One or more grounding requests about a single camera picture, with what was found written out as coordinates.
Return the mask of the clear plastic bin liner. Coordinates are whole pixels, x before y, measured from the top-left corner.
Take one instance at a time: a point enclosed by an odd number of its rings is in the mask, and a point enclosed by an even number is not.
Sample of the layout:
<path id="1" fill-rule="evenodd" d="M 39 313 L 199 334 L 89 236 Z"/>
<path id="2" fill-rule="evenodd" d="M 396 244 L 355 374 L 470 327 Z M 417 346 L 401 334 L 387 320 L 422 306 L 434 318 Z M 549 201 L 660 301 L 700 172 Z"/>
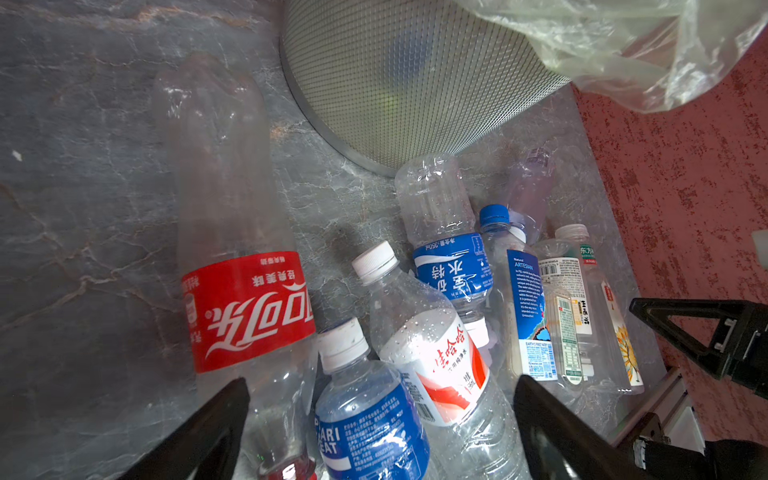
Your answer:
<path id="1" fill-rule="evenodd" d="M 767 25 L 764 1 L 463 1 L 527 37 L 549 70 L 640 113 L 718 85 Z"/>

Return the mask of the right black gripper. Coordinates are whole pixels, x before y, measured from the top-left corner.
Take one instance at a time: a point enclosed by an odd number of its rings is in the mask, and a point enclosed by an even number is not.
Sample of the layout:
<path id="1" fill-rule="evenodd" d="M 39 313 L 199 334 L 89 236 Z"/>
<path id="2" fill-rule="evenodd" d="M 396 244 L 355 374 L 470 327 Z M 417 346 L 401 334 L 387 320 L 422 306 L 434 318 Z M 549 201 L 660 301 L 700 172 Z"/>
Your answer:
<path id="1" fill-rule="evenodd" d="M 767 306 L 745 300 L 635 298 L 630 313 L 717 380 L 767 398 Z"/>

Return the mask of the grey mesh waste bin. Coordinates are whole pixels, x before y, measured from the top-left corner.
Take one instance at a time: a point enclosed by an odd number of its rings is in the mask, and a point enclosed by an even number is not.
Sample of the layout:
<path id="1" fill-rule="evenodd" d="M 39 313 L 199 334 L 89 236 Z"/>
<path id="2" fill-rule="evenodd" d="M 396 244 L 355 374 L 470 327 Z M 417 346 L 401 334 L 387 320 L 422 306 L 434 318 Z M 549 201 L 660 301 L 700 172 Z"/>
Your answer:
<path id="1" fill-rule="evenodd" d="M 386 177 L 461 152 L 566 84 L 524 35 L 453 1 L 288 1 L 280 57 L 315 130 Z"/>

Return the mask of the clear purple tinted bottle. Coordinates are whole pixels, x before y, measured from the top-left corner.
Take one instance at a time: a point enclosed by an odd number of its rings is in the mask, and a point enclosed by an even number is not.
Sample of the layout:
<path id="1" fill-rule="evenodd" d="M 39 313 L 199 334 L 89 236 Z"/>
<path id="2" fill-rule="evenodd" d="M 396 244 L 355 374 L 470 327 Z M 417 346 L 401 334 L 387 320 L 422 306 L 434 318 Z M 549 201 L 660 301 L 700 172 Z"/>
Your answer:
<path id="1" fill-rule="evenodd" d="M 551 153 L 543 147 L 528 151 L 512 167 L 506 204 L 521 218 L 529 245 L 535 244 L 544 230 L 554 171 Z"/>

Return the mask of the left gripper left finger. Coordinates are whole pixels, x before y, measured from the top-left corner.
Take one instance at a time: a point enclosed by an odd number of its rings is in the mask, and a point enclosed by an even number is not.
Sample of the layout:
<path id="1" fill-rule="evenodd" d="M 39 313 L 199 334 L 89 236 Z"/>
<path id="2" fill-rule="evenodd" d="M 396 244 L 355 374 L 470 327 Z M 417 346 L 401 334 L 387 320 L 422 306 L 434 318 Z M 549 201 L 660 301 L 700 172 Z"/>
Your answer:
<path id="1" fill-rule="evenodd" d="M 229 382 L 121 475 L 123 479 L 230 479 L 238 461 L 250 395 Z"/>

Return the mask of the blue label water bottle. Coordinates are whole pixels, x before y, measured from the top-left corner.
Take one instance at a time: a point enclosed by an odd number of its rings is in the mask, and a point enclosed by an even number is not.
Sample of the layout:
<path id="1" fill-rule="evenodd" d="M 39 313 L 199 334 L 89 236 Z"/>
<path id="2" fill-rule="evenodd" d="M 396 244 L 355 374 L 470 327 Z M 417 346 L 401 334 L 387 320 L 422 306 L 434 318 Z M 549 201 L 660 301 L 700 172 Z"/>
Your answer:
<path id="1" fill-rule="evenodd" d="M 498 367 L 503 353 L 486 317 L 493 274 L 458 161 L 445 153 L 414 158 L 397 172 L 395 190 L 416 277 L 452 303 L 486 364 Z"/>

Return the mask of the red Coca-Cola label bottle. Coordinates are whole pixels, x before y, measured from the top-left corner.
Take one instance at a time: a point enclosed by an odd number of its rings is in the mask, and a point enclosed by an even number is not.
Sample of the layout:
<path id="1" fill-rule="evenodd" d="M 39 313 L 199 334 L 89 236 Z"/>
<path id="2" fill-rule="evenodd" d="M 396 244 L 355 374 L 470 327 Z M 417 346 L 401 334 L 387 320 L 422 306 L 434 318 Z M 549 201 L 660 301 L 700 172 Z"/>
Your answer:
<path id="1" fill-rule="evenodd" d="M 317 334 L 262 93 L 250 76 L 195 53 L 158 74 L 152 104 L 176 178 L 199 399 L 244 379 L 250 403 L 236 476 L 311 479 Z"/>

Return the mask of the green white label bottle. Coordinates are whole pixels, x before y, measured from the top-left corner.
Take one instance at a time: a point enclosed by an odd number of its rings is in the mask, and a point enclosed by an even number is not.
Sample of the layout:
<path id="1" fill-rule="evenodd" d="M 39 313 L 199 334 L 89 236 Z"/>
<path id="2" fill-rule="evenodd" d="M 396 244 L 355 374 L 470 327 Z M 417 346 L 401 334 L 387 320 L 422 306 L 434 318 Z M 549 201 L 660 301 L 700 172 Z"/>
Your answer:
<path id="1" fill-rule="evenodd" d="M 580 261 L 565 240 L 534 245 L 546 299 L 558 382 L 571 391 L 595 390 L 598 379 L 588 357 L 594 339 Z"/>

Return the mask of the blue Pocari label bottle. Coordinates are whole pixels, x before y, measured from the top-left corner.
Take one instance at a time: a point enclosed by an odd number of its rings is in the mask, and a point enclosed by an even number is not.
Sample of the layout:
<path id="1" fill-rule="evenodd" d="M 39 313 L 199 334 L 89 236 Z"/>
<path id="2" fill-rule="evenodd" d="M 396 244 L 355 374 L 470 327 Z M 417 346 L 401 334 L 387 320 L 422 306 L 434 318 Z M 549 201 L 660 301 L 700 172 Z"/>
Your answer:
<path id="1" fill-rule="evenodd" d="M 359 320 L 318 336 L 330 377 L 315 406 L 322 461 L 332 479 L 434 479 L 426 432 L 400 372 L 369 358 Z"/>

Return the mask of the blue cap artesian bottle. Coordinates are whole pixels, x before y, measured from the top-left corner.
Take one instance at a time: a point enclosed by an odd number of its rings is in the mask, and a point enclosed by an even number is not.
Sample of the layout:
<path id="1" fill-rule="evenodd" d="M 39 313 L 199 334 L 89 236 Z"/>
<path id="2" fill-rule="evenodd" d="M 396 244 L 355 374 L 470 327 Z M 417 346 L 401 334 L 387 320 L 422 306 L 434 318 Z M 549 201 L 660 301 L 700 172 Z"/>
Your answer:
<path id="1" fill-rule="evenodd" d="M 558 371 L 546 326 L 546 301 L 539 259 L 527 245 L 522 216 L 491 204 L 479 214 L 480 231 L 494 277 L 490 308 L 501 324 L 504 364 L 499 368 L 507 392 L 527 375 L 551 393 Z"/>

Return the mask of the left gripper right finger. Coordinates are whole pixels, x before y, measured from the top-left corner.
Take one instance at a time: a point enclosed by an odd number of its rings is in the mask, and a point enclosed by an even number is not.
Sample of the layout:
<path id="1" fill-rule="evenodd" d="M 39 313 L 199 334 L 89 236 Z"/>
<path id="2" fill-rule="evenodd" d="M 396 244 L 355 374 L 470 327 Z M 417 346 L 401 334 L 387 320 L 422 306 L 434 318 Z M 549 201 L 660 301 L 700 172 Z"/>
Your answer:
<path id="1" fill-rule="evenodd" d="M 648 477 L 531 377 L 518 379 L 512 407 L 532 478 Z"/>

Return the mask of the sunflower label tea bottle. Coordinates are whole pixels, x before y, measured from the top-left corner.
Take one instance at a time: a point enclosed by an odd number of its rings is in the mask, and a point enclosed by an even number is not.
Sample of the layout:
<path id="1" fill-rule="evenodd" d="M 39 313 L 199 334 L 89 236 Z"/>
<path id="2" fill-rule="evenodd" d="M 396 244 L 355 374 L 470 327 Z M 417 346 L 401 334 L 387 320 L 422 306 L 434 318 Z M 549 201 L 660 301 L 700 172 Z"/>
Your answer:
<path id="1" fill-rule="evenodd" d="M 580 261 L 592 336 L 588 358 L 593 365 L 598 390 L 637 395 L 645 390 L 639 362 L 631 342 L 623 311 L 605 273 L 601 270 L 588 229 L 569 224 L 556 229 L 555 237 L 569 243 Z"/>

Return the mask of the white red Wahaha bottle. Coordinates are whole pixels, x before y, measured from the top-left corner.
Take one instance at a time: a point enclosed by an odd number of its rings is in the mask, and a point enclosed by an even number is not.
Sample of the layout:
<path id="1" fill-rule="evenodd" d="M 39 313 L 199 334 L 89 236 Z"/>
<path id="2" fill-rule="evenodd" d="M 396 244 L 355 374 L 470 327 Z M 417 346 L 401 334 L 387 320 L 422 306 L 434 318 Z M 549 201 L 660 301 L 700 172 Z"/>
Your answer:
<path id="1" fill-rule="evenodd" d="M 436 478 L 524 478 L 513 409 L 451 302 L 405 273 L 386 241 L 352 265 L 371 292 L 371 345 L 402 375 Z"/>

